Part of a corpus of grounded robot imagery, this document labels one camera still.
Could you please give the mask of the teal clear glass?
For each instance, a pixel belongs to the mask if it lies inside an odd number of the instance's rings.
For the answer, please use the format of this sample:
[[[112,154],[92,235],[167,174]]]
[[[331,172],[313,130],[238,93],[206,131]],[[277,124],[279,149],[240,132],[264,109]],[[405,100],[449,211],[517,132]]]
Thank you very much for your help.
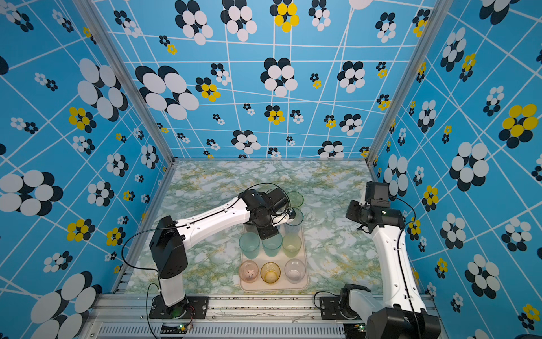
[[[287,234],[299,234],[304,215],[299,208],[293,208],[289,211],[290,219],[285,223],[285,232]]]

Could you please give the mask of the frosted light green glass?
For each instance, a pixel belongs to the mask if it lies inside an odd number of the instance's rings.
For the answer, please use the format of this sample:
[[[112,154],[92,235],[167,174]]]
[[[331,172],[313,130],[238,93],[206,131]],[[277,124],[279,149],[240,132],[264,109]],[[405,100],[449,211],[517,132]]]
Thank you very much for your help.
[[[301,250],[302,240],[298,234],[289,233],[283,237],[282,248],[285,255],[289,258],[294,258],[297,256]]]

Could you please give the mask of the green clear glass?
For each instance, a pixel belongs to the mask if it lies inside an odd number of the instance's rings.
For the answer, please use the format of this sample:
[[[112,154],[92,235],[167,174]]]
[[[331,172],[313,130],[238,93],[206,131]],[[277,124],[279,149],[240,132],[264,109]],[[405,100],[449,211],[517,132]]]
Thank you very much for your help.
[[[293,191],[287,193],[290,206],[292,208],[300,208],[304,203],[304,197],[301,193]]]

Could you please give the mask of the olive clear small glass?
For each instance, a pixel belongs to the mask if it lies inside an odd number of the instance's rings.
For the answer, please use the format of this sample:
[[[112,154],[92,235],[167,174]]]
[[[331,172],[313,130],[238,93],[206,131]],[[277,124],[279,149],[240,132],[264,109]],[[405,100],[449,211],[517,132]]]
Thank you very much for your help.
[[[281,276],[281,269],[278,264],[274,262],[267,262],[262,265],[261,279],[268,285],[278,282]]]

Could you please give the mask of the frosted pink glass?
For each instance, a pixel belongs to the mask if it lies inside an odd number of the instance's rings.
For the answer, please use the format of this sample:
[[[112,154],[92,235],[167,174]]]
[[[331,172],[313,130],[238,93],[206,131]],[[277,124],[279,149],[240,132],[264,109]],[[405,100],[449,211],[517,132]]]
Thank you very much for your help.
[[[244,261],[239,267],[239,277],[245,283],[254,283],[260,274],[258,264],[254,261]]]

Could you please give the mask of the frosted white glass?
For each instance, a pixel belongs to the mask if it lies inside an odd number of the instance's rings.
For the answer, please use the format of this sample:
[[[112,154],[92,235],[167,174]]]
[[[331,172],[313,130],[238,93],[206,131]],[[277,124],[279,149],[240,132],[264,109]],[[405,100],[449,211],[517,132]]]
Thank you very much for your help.
[[[292,283],[297,284],[302,282],[306,275],[306,265],[302,260],[292,258],[285,264],[285,276],[286,279]]]

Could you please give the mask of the dark grey clear glass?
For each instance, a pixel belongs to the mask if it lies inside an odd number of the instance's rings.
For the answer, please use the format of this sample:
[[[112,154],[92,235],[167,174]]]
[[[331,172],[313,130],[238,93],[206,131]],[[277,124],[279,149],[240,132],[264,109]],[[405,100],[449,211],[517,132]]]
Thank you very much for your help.
[[[244,224],[244,230],[247,233],[258,234],[257,227],[255,225]]]

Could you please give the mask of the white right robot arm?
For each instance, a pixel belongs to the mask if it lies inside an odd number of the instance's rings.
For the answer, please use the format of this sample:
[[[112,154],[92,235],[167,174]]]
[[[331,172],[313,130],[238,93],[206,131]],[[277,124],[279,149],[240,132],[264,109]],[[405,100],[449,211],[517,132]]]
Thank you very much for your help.
[[[439,338],[440,320],[428,313],[410,266],[401,212],[376,201],[352,200],[346,218],[360,224],[375,244],[383,298],[379,302],[368,291],[345,285],[345,314],[365,323],[367,338]]]

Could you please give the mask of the beige rectangular tray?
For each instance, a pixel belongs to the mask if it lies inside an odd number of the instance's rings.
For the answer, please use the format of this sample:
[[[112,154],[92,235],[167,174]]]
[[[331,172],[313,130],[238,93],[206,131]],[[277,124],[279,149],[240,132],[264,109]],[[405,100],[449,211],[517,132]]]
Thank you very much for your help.
[[[242,236],[239,279],[245,292],[304,290],[309,286],[306,246],[302,230],[285,226],[263,244],[252,233]]]

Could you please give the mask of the green circuit board right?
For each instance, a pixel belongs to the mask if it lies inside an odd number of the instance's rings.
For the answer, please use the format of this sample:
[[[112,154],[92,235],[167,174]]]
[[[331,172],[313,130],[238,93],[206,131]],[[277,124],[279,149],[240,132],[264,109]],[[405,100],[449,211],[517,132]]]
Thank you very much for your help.
[[[364,325],[359,323],[345,323],[343,329],[346,339],[366,339],[366,329]]]

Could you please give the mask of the green circuit board left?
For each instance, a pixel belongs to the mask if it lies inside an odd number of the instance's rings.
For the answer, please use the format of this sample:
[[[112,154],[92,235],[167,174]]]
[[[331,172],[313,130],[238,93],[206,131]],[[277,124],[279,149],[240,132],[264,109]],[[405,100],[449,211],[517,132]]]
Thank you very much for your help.
[[[191,330],[188,324],[163,324],[160,334],[165,336],[186,335]]]

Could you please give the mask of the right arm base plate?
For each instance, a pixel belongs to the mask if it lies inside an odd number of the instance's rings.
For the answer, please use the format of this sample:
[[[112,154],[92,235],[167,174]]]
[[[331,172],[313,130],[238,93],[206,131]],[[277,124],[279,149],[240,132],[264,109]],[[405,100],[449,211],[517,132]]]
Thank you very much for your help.
[[[318,298],[320,317],[323,320],[347,320],[340,307],[340,298],[324,296]]]

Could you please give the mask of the aluminium corner post right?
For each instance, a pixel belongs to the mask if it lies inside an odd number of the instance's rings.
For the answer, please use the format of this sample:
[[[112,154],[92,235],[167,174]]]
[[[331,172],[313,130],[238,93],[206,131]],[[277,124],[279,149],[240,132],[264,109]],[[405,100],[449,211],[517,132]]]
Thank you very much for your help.
[[[431,10],[429,24],[427,28],[424,29],[424,33],[416,44],[413,55],[409,60],[394,95],[392,96],[391,106],[385,113],[371,145],[368,158],[366,159],[366,163],[370,170],[373,168],[372,162],[377,158],[388,135],[388,129],[400,111],[401,105],[405,101],[405,98],[414,83],[415,75],[425,60],[429,49],[433,45],[452,4],[453,0],[436,1],[436,5]]]

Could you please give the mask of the aluminium corner post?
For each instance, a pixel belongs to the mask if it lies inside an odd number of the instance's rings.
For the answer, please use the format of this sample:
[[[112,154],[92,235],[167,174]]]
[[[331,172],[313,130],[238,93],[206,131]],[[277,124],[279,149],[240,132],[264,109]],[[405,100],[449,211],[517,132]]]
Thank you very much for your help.
[[[125,89],[128,99],[134,105],[134,110],[141,118],[142,123],[147,128],[149,134],[155,141],[158,149],[162,152],[165,161],[169,166],[174,164],[174,156],[167,145],[162,133],[158,131],[156,121],[154,120],[150,110],[148,109],[144,99],[141,97],[135,83],[131,78],[131,73],[128,71],[123,62],[118,49],[114,46],[113,40],[107,33],[102,20],[98,17],[98,11],[92,4],[92,1],[73,1],[83,20],[89,25],[92,34],[97,40],[103,55],[108,64],[117,75],[122,87]]]
[[[370,170],[373,168],[372,162],[377,158],[388,135],[388,129],[400,111],[401,105],[405,101],[405,98],[414,83],[415,75],[425,60],[429,49],[433,45],[452,4],[453,0],[436,1],[436,5],[431,10],[429,24],[427,28],[424,29],[424,33],[416,44],[413,55],[409,60],[394,95],[392,96],[391,106],[385,113],[371,145],[368,158],[366,159],[366,163]]]

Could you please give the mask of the aluminium corner post left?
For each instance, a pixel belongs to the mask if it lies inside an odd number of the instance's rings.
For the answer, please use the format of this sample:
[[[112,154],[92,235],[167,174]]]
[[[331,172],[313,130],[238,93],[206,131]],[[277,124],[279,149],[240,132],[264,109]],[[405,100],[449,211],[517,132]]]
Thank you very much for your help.
[[[102,20],[98,17],[98,11],[92,4],[92,1],[73,1],[83,20],[89,25],[92,34],[97,40],[103,55],[108,64],[117,75],[122,87],[125,89],[128,99],[134,105],[134,110],[141,118],[142,123],[147,128],[149,134],[155,141],[158,149],[162,152],[165,161],[169,166],[174,164],[174,156],[167,145],[162,133],[158,131],[156,121],[154,120],[150,110],[148,109],[144,99],[141,97],[135,83],[131,78],[131,73],[128,71],[123,62],[118,49],[114,46],[113,40],[107,33]]]

